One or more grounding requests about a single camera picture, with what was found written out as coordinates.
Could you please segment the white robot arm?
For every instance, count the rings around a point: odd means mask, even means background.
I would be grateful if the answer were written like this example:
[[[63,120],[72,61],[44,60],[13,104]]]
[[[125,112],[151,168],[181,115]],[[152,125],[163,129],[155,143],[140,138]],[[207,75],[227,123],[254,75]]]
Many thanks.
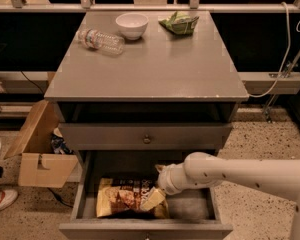
[[[189,154],[180,164],[159,165],[157,185],[141,202],[148,211],[165,196],[228,181],[294,201],[290,240],[300,240],[300,160],[223,159],[203,152]]]

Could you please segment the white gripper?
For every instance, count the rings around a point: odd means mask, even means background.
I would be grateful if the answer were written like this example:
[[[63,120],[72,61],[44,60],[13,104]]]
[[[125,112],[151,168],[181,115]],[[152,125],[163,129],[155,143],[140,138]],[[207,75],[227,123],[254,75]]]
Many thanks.
[[[150,211],[157,208],[166,201],[166,194],[179,194],[187,187],[187,176],[182,163],[156,164],[155,168],[159,173],[157,181],[159,188],[153,187],[148,196],[141,201],[141,211]]]

